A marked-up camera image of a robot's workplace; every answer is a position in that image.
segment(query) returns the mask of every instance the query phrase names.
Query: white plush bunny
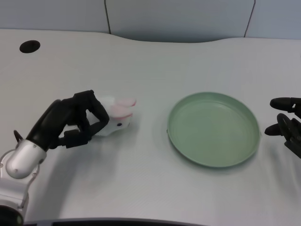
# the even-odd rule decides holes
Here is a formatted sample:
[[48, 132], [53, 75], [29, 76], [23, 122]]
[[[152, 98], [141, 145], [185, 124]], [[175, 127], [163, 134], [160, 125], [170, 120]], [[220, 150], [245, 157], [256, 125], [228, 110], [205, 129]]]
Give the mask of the white plush bunny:
[[[135, 106], [136, 100], [133, 98], [116, 99], [114, 97], [96, 97], [105, 108], [110, 117], [109, 123], [96, 136], [107, 136], [112, 132], [124, 129], [130, 124], [133, 113], [131, 107]], [[90, 124], [98, 121], [91, 113], [87, 113]]]

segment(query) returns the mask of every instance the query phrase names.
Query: robotic arm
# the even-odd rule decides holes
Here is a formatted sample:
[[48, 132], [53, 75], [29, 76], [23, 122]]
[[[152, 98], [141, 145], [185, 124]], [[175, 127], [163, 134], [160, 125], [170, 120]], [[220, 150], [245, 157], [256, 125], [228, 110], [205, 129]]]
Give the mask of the robotic arm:
[[[301, 98], [275, 98], [271, 100], [270, 106], [288, 113], [295, 113], [301, 118]], [[284, 136], [285, 146], [301, 158], [301, 123], [294, 118], [290, 120], [282, 113], [277, 116], [277, 121], [277, 124], [267, 127], [264, 133], [269, 136]]]
[[[86, 110], [99, 121], [90, 125]], [[105, 108], [92, 90], [75, 94], [72, 98], [56, 100], [43, 113], [30, 133], [23, 139], [14, 131], [17, 146], [0, 158], [0, 224], [21, 226], [28, 205], [28, 189], [39, 173], [48, 149], [58, 146], [71, 148], [85, 145], [109, 122]], [[66, 125], [78, 129], [64, 132]]]

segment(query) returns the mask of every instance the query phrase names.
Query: green plate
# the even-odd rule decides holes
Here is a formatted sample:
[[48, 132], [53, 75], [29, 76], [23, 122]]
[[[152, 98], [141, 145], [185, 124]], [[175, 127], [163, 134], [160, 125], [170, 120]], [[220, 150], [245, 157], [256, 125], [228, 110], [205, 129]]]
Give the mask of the green plate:
[[169, 115], [167, 132], [185, 157], [210, 167], [245, 161], [260, 141], [257, 120], [243, 103], [210, 92], [179, 101]]

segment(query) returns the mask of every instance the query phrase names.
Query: gray wall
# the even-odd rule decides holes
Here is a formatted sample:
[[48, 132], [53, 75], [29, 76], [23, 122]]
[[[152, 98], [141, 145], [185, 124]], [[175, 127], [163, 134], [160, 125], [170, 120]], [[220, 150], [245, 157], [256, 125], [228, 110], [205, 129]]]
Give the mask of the gray wall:
[[243, 37], [254, 0], [107, 0], [112, 34], [147, 41]]
[[301, 0], [257, 0], [246, 36], [301, 39]]
[[104, 0], [0, 0], [0, 28], [109, 32]]
[[[146, 41], [301, 39], [301, 0], [107, 0], [111, 33]], [[104, 0], [0, 0], [0, 28], [109, 33]]]

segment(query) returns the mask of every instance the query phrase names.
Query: white table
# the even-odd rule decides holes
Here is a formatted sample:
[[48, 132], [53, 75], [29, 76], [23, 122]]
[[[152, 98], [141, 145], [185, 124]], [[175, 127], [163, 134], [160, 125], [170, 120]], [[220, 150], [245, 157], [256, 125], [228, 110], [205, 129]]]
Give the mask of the white table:
[[[38, 40], [32, 54], [21, 43]], [[127, 130], [78, 148], [49, 150], [30, 188], [26, 220], [149, 218], [210, 226], [299, 226], [301, 160], [264, 135], [275, 97], [301, 97], [301, 40], [178, 44], [88, 32], [0, 30], [1, 153], [26, 136], [57, 98], [93, 89], [137, 97]], [[213, 91], [244, 102], [262, 133], [258, 153], [226, 170], [175, 151], [166, 120], [186, 95]]]

